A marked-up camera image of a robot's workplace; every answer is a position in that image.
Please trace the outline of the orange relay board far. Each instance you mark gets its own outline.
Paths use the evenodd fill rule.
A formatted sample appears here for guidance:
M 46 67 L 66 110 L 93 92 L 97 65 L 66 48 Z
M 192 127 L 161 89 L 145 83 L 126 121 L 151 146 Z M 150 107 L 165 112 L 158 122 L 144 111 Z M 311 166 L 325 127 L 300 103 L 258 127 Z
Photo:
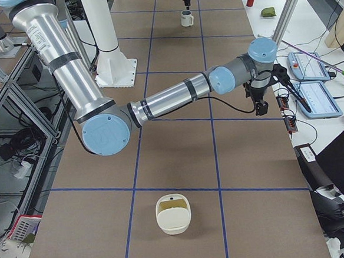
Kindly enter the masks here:
M 289 100 L 288 97 L 283 97 L 279 95 L 276 97 L 276 101 L 277 101 L 277 104 L 279 105 L 280 111 L 284 111 L 290 108 L 288 104 L 288 100 Z

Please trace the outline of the orange relay board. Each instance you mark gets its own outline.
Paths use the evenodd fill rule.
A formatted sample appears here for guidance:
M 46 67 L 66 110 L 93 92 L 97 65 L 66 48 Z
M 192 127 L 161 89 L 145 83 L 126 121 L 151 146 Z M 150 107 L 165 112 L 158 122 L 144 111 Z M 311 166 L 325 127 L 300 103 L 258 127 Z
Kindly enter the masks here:
M 283 97 L 279 95 L 276 97 L 276 101 L 277 101 L 277 104 L 279 105 L 280 111 L 284 111 L 290 108 L 288 104 L 288 100 L 289 100 L 288 97 Z
M 296 120 L 294 118 L 290 116 L 285 116 L 283 121 L 285 122 L 285 126 L 289 134 L 294 134 L 295 132 L 298 132 Z

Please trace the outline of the near blue teach pendant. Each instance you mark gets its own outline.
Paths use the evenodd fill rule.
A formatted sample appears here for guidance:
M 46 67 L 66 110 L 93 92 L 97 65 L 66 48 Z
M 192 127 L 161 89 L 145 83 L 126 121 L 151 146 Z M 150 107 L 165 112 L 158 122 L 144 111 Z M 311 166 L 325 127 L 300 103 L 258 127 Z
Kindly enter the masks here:
M 342 110 L 322 81 L 295 82 L 293 86 L 295 87 L 295 91 L 300 94 L 301 98 L 304 99 L 310 108 L 310 111 L 308 111 L 299 100 L 296 100 L 302 113 L 308 119 L 342 116 Z

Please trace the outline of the white mug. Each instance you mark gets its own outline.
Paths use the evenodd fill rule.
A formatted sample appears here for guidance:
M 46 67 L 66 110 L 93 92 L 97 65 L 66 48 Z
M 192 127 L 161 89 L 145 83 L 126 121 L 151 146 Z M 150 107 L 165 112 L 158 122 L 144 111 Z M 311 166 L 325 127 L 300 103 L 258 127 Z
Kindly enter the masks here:
M 194 16 L 191 10 L 182 10 L 181 13 L 180 23 L 181 26 L 188 28 L 194 25 Z

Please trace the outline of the green bean bag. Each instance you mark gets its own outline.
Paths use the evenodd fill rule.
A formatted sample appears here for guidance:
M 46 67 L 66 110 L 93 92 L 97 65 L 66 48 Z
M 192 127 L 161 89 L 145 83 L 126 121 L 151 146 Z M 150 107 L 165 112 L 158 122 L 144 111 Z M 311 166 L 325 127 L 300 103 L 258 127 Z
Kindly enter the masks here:
M 261 10 L 261 16 L 263 18 L 272 18 L 276 16 L 276 11 L 274 7 L 265 7 Z

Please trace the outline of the orange relay board near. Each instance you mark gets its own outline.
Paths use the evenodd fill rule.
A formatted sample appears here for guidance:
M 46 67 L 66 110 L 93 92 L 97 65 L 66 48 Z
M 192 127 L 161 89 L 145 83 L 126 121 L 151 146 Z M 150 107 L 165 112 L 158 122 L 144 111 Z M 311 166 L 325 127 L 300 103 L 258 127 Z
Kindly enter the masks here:
M 294 118 L 290 116 L 285 116 L 283 121 L 285 122 L 285 126 L 289 134 L 294 134 L 295 132 L 298 132 L 296 120 Z

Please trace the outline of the green handled reach grabber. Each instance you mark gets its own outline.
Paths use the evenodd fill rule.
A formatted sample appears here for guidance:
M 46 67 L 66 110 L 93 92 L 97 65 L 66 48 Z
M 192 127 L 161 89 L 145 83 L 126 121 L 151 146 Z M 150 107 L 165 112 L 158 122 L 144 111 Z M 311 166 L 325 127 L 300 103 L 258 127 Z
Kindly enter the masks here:
M 282 40 L 282 42 L 286 45 L 288 45 L 289 47 L 295 49 L 297 52 L 300 52 L 300 53 L 303 53 L 305 55 L 307 55 L 308 57 L 311 57 L 311 59 L 315 59 L 317 62 L 321 62 L 323 63 L 324 65 L 327 65 L 329 68 L 341 73 L 343 76 L 344 76 L 344 70 L 341 70 L 340 68 L 338 68 L 337 66 L 335 65 L 331 65 L 330 63 L 322 60 L 321 58 L 319 58 L 318 56 L 315 56 L 313 53 L 309 53 L 309 52 L 306 52 L 302 49 L 299 49 L 297 46 L 293 45 L 293 44 L 290 44 L 288 42 L 286 42 L 285 40 Z

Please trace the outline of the white basket with paper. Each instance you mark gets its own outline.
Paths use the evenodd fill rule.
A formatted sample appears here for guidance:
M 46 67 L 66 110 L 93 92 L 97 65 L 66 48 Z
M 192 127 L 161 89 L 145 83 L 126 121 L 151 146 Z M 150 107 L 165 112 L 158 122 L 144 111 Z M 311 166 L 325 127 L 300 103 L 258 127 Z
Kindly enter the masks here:
M 41 215 L 20 215 L 6 239 L 21 242 L 29 234 L 36 235 L 41 219 Z

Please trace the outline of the blue teach pendant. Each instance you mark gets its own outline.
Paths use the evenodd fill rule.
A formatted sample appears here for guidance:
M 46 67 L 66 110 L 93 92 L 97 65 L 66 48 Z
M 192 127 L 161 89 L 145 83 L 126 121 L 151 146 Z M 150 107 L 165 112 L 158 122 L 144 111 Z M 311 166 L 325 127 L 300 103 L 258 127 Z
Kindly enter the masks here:
M 310 108 L 310 111 L 308 111 L 299 100 L 296 100 L 302 113 L 308 119 L 342 116 L 342 110 L 322 81 L 295 82 L 293 86 L 295 87 L 295 91 L 300 94 L 301 98 L 304 99 Z
M 290 70 L 298 80 L 327 81 L 331 77 L 322 62 L 301 52 L 290 52 L 287 57 Z

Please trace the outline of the cream plastic bin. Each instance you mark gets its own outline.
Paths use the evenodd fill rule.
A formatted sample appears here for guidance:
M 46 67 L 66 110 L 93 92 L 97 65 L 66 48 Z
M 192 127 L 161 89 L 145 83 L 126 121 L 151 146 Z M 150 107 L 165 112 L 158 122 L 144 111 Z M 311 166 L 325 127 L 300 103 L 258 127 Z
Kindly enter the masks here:
M 169 194 L 157 200 L 156 220 L 158 227 L 168 235 L 185 232 L 191 222 L 191 208 L 182 194 Z

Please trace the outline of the far blue teach pendant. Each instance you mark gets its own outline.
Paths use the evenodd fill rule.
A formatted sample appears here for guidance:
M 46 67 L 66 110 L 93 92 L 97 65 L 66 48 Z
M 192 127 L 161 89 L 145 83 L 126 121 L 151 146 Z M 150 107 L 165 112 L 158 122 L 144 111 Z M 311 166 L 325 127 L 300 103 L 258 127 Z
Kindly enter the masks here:
M 290 70 L 298 80 L 327 81 L 331 77 L 322 62 L 301 52 L 290 52 L 287 57 Z

